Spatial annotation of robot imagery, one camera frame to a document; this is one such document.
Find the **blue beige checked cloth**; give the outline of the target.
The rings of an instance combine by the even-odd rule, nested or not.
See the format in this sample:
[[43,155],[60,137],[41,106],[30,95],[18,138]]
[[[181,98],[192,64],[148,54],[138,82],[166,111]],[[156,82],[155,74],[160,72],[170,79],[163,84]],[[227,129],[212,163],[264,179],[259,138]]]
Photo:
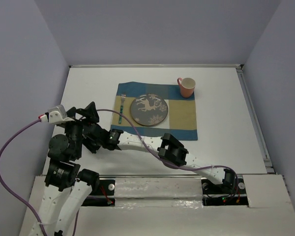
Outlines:
[[178,85],[121,83],[114,110],[112,129],[150,137],[170,133],[181,141],[198,139],[195,96],[182,97]]

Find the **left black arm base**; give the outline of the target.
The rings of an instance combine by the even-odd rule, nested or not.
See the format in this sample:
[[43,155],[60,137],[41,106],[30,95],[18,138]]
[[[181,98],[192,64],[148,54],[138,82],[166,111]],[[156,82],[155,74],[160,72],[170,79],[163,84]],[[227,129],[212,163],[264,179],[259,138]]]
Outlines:
[[115,206],[115,180],[101,179],[96,190],[86,197],[83,207],[114,207]]

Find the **fork with teal handle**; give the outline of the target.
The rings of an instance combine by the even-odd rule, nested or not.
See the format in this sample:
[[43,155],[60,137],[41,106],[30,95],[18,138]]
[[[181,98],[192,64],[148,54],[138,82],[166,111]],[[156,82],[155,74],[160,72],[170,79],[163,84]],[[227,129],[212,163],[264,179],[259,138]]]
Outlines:
[[126,99],[126,94],[125,93],[121,94],[120,99],[121,99],[121,104],[120,104],[120,111],[119,111],[120,115],[119,115],[119,119],[118,119],[119,124],[122,123],[122,114],[123,114],[123,107],[124,107],[124,102]]

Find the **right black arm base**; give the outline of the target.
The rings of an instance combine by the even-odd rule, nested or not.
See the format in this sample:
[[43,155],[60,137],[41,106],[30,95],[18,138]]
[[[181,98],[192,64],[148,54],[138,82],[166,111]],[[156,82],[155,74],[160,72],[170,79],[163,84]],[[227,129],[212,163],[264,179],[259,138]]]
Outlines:
[[243,178],[239,178],[238,191],[223,185],[214,185],[208,179],[202,179],[202,203],[210,206],[248,206],[248,198]]

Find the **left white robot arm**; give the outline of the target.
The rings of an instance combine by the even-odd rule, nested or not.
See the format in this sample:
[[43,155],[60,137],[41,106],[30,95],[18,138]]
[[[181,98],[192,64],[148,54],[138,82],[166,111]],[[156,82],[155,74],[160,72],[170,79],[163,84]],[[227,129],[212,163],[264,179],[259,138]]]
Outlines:
[[94,102],[84,109],[68,111],[58,105],[47,112],[48,122],[64,128],[64,134],[49,141],[50,159],[45,177],[39,219],[32,226],[31,236],[63,236],[80,206],[89,194],[99,188],[99,173],[80,169],[75,161],[82,156],[83,130],[99,122]]

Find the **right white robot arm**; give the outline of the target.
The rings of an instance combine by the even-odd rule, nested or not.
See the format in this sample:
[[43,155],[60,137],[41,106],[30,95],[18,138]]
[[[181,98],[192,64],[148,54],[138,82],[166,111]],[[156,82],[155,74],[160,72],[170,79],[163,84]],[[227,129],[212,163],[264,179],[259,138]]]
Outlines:
[[83,136],[84,146],[92,153],[96,153],[100,148],[147,152],[168,168],[191,171],[207,178],[220,192],[231,191],[234,194],[237,190],[238,177],[234,170],[222,165],[205,163],[189,153],[184,145],[169,133],[162,137],[148,137],[118,129],[107,131],[95,124],[85,128]]

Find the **dark patterned plate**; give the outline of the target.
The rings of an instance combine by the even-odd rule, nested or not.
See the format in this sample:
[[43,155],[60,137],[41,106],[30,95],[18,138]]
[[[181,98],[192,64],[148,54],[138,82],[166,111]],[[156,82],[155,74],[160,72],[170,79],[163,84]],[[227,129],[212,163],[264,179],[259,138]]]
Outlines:
[[141,126],[156,126],[167,117],[167,102],[156,94],[143,94],[136,97],[130,106],[133,120]]

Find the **pink cup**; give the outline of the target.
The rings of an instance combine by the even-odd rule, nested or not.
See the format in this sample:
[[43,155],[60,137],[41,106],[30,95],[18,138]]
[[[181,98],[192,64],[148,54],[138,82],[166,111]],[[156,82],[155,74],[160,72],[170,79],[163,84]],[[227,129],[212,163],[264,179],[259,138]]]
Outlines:
[[189,98],[194,93],[196,82],[192,78],[177,78],[180,94],[184,98]]

